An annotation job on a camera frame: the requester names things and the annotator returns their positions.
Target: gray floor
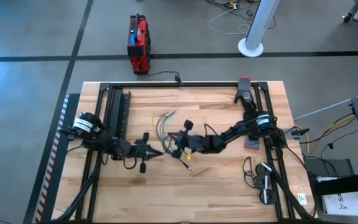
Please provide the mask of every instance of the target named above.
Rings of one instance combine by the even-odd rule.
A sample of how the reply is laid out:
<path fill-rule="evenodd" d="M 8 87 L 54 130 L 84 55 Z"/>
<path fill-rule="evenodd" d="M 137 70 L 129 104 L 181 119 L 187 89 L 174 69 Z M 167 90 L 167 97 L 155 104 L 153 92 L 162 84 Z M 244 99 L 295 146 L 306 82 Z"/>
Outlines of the gray floor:
<path fill-rule="evenodd" d="M 282 0 L 277 26 L 264 36 L 265 51 L 358 50 L 358 22 L 341 22 L 352 4 L 352 0 Z M 0 57 L 71 55 L 85 6 L 86 0 L 0 0 Z M 137 12 L 150 23 L 153 54 L 237 52 L 242 38 L 210 31 L 206 21 L 223 10 L 201 0 L 95 0 L 79 55 L 126 54 L 128 18 Z M 213 26 L 232 32 L 243 23 L 227 14 Z M 0 219 L 22 223 L 67 65 L 0 62 Z M 239 76 L 283 80 L 294 117 L 358 95 L 358 57 L 152 60 L 150 72 L 161 70 L 179 71 L 184 80 Z M 84 81 L 110 80 L 173 80 L 173 76 L 135 76 L 127 60 L 82 61 L 75 64 L 67 92 L 79 93 Z M 311 128 L 315 138 L 346 113 L 349 108 L 341 105 L 298 123 Z M 356 128 L 354 122 L 321 145 Z M 358 173 L 358 133 L 338 141 L 324 158 L 350 158 Z M 338 217 L 324 219 L 338 221 Z M 342 217 L 340 222 L 358 223 L 358 218 Z"/>

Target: wooden table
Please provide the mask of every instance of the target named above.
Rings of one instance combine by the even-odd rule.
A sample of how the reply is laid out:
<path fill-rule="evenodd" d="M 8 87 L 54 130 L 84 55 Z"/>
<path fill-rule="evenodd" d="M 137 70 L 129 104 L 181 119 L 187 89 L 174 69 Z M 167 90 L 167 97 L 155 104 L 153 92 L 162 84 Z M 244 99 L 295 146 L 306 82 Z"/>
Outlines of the wooden table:
<path fill-rule="evenodd" d="M 85 111 L 94 113 L 99 84 L 83 84 L 77 114 Z M 283 82 L 268 82 L 268 87 L 278 127 L 291 128 L 294 123 Z M 154 127 L 165 112 L 177 110 L 166 122 L 166 132 L 183 129 L 183 122 L 189 119 L 195 124 L 191 134 L 203 135 L 204 123 L 220 133 L 242 119 L 241 104 L 233 103 L 237 91 L 233 87 L 125 88 L 124 91 L 132 93 L 126 139 L 133 142 L 141 139 L 143 132 L 149 132 L 149 144 L 161 151 L 163 149 Z M 260 141 L 260 150 L 253 150 L 244 148 L 244 139 L 245 136 L 231 142 L 220 154 L 194 153 L 187 161 L 192 171 L 169 155 L 148 161 L 145 174 L 140 174 L 138 167 L 127 170 L 121 161 L 109 160 L 101 168 L 93 221 L 277 221 L 274 205 L 263 205 L 258 196 L 260 190 L 252 189 L 244 182 L 242 163 L 246 157 L 251 157 L 253 169 L 256 164 L 266 161 L 263 141 Z M 302 158 L 298 141 L 287 140 L 289 148 Z M 79 141 L 74 141 L 69 147 L 79 144 Z M 67 208 L 78 193 L 85 157 L 85 149 L 67 154 L 56 208 Z M 284 161 L 291 191 L 295 196 L 304 193 L 307 199 L 305 208 L 313 213 L 314 200 L 304 168 L 288 150 L 284 150 Z M 280 198 L 284 216 L 287 217 L 281 190 Z M 88 203 L 85 203 L 84 210 L 87 209 Z M 61 214 L 56 209 L 53 218 Z"/>

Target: black handle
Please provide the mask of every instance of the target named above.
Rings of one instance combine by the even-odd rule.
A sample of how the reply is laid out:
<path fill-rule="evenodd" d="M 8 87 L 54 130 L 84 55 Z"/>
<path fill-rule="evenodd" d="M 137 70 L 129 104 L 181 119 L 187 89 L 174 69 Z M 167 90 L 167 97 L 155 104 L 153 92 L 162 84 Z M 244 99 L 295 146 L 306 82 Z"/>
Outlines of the black handle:
<path fill-rule="evenodd" d="M 139 14 L 137 13 L 136 17 L 135 17 L 135 28 L 134 28 L 135 42 L 137 42 L 137 26 L 138 26 L 138 23 L 139 23 Z"/>

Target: red battery box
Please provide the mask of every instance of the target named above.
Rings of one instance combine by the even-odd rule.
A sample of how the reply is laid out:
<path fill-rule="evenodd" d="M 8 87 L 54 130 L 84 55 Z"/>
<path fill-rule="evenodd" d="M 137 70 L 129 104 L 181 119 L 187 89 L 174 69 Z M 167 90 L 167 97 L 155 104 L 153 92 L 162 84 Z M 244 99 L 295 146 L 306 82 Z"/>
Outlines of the red battery box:
<path fill-rule="evenodd" d="M 135 74 L 147 74 L 150 68 L 150 34 L 145 16 L 131 16 L 128 57 Z"/>

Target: yellow cable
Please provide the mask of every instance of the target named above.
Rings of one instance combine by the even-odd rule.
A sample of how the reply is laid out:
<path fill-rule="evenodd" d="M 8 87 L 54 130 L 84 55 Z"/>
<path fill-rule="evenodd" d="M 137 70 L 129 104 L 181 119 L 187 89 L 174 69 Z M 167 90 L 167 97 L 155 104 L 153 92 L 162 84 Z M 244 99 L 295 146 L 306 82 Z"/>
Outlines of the yellow cable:
<path fill-rule="evenodd" d="M 299 125 L 294 125 L 294 126 L 297 127 L 297 128 L 300 129 L 300 130 L 303 129 L 303 128 L 302 128 L 301 126 L 299 126 Z M 306 137 L 306 142 L 307 142 L 307 144 L 306 144 L 306 150 L 308 151 L 308 154 L 310 154 L 310 153 L 309 153 L 309 151 L 310 151 L 309 134 L 308 134 L 308 133 L 305 133 L 305 137 Z"/>
<path fill-rule="evenodd" d="M 354 118 L 354 117 L 356 117 L 356 116 L 350 115 L 350 116 L 348 116 L 348 117 L 346 117 L 346 118 L 344 118 L 344 119 L 338 121 L 337 123 L 331 125 L 330 127 L 328 127 L 328 129 L 323 132 L 323 134 L 321 135 L 320 139 L 319 139 L 319 140 L 317 141 L 317 143 L 314 145 L 313 150 L 312 150 L 311 152 L 309 152 L 309 154 L 313 153 L 313 152 L 317 149 L 318 145 L 320 144 L 321 138 L 322 138 L 326 133 L 328 133 L 332 128 L 334 128 L 334 127 L 336 127 L 336 126 L 342 124 L 343 122 L 348 121 L 348 120 L 350 120 L 350 119 L 352 119 L 352 118 Z"/>

